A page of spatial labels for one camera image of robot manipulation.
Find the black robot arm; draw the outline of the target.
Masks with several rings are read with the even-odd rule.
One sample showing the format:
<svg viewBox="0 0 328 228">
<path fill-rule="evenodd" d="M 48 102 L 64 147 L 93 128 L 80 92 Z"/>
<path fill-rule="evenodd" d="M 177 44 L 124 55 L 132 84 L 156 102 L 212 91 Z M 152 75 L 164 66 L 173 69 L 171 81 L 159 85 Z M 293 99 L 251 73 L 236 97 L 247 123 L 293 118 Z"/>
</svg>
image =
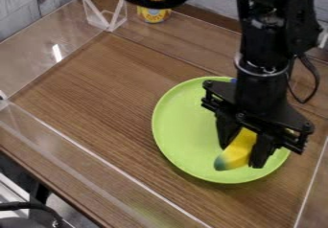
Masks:
<svg viewBox="0 0 328 228">
<path fill-rule="evenodd" d="M 235 82 L 207 80 L 203 106 L 218 117 L 219 140 L 227 148 L 242 130 L 255 133 L 251 167 L 264 167 L 278 148 L 302 153 L 314 123 L 293 107 L 290 78 L 301 60 L 314 69 L 307 52 L 323 28 L 314 0 L 236 0 L 242 46 L 235 58 Z"/>
</svg>

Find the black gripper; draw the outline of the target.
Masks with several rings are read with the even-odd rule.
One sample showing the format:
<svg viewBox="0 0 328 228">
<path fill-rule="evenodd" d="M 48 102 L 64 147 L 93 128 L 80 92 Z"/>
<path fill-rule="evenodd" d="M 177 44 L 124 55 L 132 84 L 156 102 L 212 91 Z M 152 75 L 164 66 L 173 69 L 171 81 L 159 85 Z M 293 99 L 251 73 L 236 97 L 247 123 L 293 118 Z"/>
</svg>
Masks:
<svg viewBox="0 0 328 228">
<path fill-rule="evenodd" d="M 222 148 L 227 149 L 244 128 L 256 133 L 252 168 L 264 167 L 278 148 L 305 152 L 314 123 L 288 101 L 286 73 L 263 77 L 240 72 L 236 83 L 207 79 L 203 88 L 201 106 L 216 115 Z"/>
</svg>

